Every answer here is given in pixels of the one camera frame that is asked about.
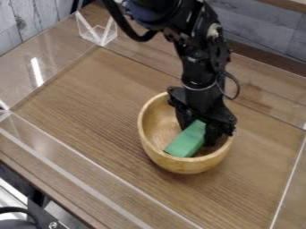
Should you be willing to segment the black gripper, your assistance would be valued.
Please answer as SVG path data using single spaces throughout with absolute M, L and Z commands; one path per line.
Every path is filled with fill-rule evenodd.
M 190 90 L 168 88 L 169 104 L 176 108 L 180 127 L 185 130 L 197 119 L 205 122 L 205 146 L 212 147 L 224 136 L 233 136 L 237 117 L 225 105 L 221 92 L 216 89 Z

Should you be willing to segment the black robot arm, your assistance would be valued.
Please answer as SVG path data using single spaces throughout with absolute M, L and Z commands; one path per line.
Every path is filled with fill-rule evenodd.
M 174 43 L 184 66 L 182 85 L 168 89 L 180 125 L 205 123 L 201 138 L 213 146 L 236 130 L 237 117 L 225 105 L 232 49 L 220 16 L 206 0 L 128 0 L 134 20 L 165 34 Z

